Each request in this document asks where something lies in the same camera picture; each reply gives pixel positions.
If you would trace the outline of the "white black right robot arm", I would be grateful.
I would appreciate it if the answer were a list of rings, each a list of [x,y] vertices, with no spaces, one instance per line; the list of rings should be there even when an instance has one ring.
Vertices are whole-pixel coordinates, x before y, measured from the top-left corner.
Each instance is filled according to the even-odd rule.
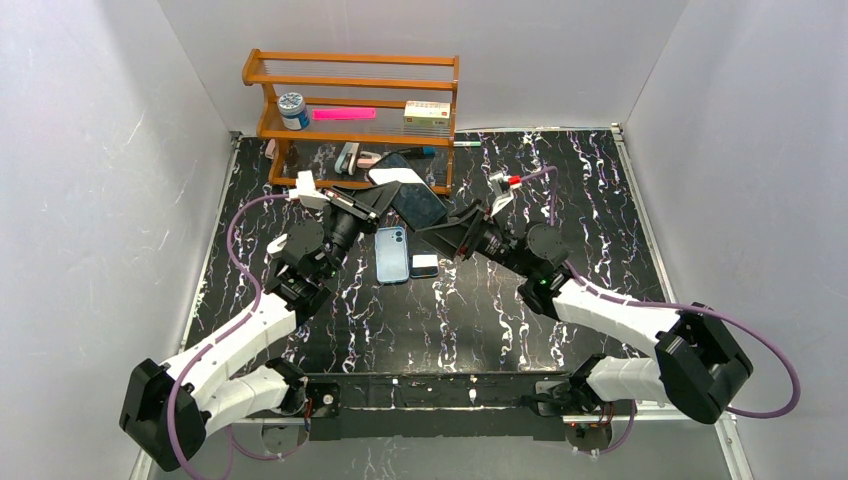
[[[418,234],[446,257],[465,260],[479,253],[524,277],[517,291],[534,313],[589,327],[642,354],[628,359],[594,354],[566,386],[537,395],[541,402],[590,412],[622,400],[653,401],[712,424],[753,373],[751,361],[711,310],[652,306],[579,279],[554,226],[532,222],[514,234],[473,205]]]

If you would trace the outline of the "pink stapler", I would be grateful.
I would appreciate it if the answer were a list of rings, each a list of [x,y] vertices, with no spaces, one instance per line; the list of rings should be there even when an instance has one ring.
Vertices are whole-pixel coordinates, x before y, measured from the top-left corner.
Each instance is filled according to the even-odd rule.
[[[381,158],[381,154],[369,151],[362,151],[357,157],[356,165],[360,169],[369,169],[373,167]]]

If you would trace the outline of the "blue white jar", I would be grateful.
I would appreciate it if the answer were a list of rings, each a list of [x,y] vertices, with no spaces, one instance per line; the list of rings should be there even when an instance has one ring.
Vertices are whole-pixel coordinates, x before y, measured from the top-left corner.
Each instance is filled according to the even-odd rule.
[[[276,102],[282,123],[287,130],[301,131],[310,124],[308,108],[300,93],[287,92],[278,97]]]

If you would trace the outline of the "light blue phone case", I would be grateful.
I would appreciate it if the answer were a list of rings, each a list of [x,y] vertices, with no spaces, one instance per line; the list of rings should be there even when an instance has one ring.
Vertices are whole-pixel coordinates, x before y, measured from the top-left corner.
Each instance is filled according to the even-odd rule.
[[[380,228],[374,241],[377,281],[384,285],[408,281],[410,272],[405,228]]]

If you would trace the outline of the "blue black marker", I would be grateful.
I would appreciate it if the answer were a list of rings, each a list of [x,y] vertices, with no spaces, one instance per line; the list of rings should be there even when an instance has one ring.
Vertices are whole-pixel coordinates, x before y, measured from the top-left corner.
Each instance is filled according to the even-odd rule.
[[[434,147],[414,147],[409,150],[409,154],[414,158],[429,158],[435,155]]]

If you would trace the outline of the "orange wooden shelf rack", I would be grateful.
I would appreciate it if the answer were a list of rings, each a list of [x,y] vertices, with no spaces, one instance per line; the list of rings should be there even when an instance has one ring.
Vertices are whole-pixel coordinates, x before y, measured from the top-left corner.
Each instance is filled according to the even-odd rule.
[[[452,192],[460,58],[253,49],[241,79],[263,93],[257,137],[272,141],[268,181],[291,186],[304,143],[434,147],[433,189]]]

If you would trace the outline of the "grey blue stapler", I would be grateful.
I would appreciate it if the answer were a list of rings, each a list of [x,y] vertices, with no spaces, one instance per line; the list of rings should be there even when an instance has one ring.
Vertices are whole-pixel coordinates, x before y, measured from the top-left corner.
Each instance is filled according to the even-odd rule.
[[[344,144],[334,164],[334,171],[337,174],[352,176],[355,173],[359,146],[358,142],[346,142]]]

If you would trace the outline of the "pink ruler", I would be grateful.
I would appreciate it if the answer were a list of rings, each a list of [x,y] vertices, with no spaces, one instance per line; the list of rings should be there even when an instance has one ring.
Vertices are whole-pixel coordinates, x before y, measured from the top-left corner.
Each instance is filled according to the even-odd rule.
[[[312,110],[314,121],[359,121],[374,120],[377,110],[373,107],[333,107]]]

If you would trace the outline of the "white red box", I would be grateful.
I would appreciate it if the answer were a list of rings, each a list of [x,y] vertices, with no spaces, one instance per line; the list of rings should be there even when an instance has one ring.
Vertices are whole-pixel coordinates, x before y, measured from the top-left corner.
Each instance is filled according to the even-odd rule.
[[[451,104],[432,101],[407,101],[404,124],[425,127],[447,127],[451,121]]]

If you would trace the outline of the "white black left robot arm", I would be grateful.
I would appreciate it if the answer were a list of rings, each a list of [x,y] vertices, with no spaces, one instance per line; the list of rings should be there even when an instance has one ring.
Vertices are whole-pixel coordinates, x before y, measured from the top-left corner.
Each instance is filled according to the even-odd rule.
[[[397,181],[363,189],[299,186],[284,194],[320,219],[294,223],[267,246],[264,283],[235,318],[183,352],[132,370],[120,428],[164,471],[191,470],[190,459],[218,430],[263,410],[302,404],[305,374],[286,360],[241,376],[239,370],[298,330],[330,297],[329,282],[356,240],[377,231],[400,193]]]

